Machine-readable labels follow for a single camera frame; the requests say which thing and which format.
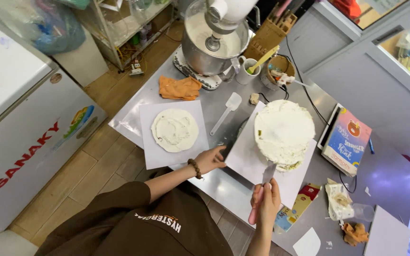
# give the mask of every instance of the white mug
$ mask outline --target white mug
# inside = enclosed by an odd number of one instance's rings
[[[246,57],[244,57],[243,55],[238,57],[238,60],[240,59],[243,60],[243,64],[240,68],[240,72],[236,74],[236,81],[240,84],[249,84],[252,79],[256,78],[259,75],[259,73],[261,72],[261,67],[257,67],[251,75],[246,71],[246,69],[254,66],[257,61],[255,59],[246,59]]]

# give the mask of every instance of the stainless steel table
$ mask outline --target stainless steel table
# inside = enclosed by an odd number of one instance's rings
[[[158,95],[158,80],[161,75],[183,79],[185,75],[180,73],[172,63],[173,55],[153,74],[153,76],[142,86],[142,88],[124,105],[118,114],[110,121],[109,125],[122,135],[143,148],[143,141],[140,130],[139,105],[174,102],[174,100],[163,99]],[[318,108],[319,112],[328,119],[336,101],[320,89],[312,81],[305,81],[306,84],[313,85],[308,88],[309,94]],[[259,79],[254,79],[248,85],[241,85],[235,80],[230,83],[221,84],[215,91],[200,90],[202,110],[205,119],[207,132],[211,131],[221,114],[226,109],[225,102],[232,92],[242,96],[243,102],[239,108],[231,112],[214,136],[208,134],[210,147],[218,144],[226,144],[230,150],[231,145],[236,140],[238,127],[244,119],[250,116],[254,105],[249,103],[249,96],[253,92],[263,92],[270,100],[284,98],[284,91],[272,91],[266,88]],[[307,108],[314,119],[316,125],[316,140],[322,134],[325,124],[319,119],[311,103],[306,97],[302,87],[292,84],[288,87],[289,100],[297,102],[301,107]],[[405,160],[395,149],[384,144],[376,134],[372,134],[372,141],[376,154],[372,155],[369,150],[365,151],[358,172],[357,189],[351,198],[356,203],[375,206],[380,205],[393,216],[401,216],[408,224],[410,219],[410,163]],[[251,211],[250,198],[253,184],[229,168],[215,169],[203,175],[203,179],[192,178],[189,181],[199,189],[208,194],[211,198],[223,205],[230,212],[235,214],[242,221],[247,223],[249,212]],[[320,150],[316,148],[308,171],[305,175],[303,185],[307,183],[326,184],[327,178],[339,182],[338,170],[327,160],[325,160]],[[351,179],[343,175],[344,182],[351,182]],[[371,197],[364,190],[368,187]],[[321,240],[321,248],[317,255],[363,255],[365,244],[352,247],[343,240],[343,231],[339,222],[326,219],[328,217],[328,200],[325,189],[319,193],[319,197],[312,202],[301,218],[284,234],[273,234],[273,242],[285,249],[292,255],[297,255],[293,250],[295,244],[311,227],[314,228]],[[367,231],[369,223],[363,222]],[[332,249],[327,242],[333,243]]]

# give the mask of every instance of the stainless steel bowl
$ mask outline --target stainless steel bowl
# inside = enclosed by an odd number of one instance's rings
[[[185,22],[187,22],[188,17],[196,14],[198,10],[204,9],[206,9],[206,6],[205,1],[203,0],[196,0],[191,3],[186,10]],[[232,65],[232,58],[237,58],[248,47],[250,39],[248,31],[249,26],[247,22],[244,21],[240,23],[240,25],[235,30],[240,38],[242,45],[240,52],[234,56],[217,57],[210,55],[198,48],[197,45],[192,42],[188,34],[188,29],[186,28],[185,32],[183,33],[183,39],[181,40],[183,55],[185,56],[186,62],[192,69],[194,69],[194,71],[204,76],[219,75]]]

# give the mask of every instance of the wooden bead bracelet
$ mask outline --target wooden bead bracelet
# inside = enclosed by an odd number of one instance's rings
[[[196,169],[196,173],[197,173],[196,178],[201,179],[202,174],[200,173],[200,169],[199,169],[199,166],[197,165],[196,161],[194,159],[189,159],[188,160],[188,165],[192,165],[194,167],[194,169]]]

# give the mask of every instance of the knife handle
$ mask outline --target knife handle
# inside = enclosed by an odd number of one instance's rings
[[[259,211],[261,202],[262,202],[262,200],[263,200],[263,190],[264,190],[264,188],[263,188],[263,186],[262,186],[262,187],[259,189],[259,193],[257,194],[258,200],[257,200],[256,207],[251,210],[251,213],[249,213],[248,222],[249,222],[249,224],[251,224],[251,225],[254,225],[254,224],[256,223],[256,215],[257,215],[257,212]]]

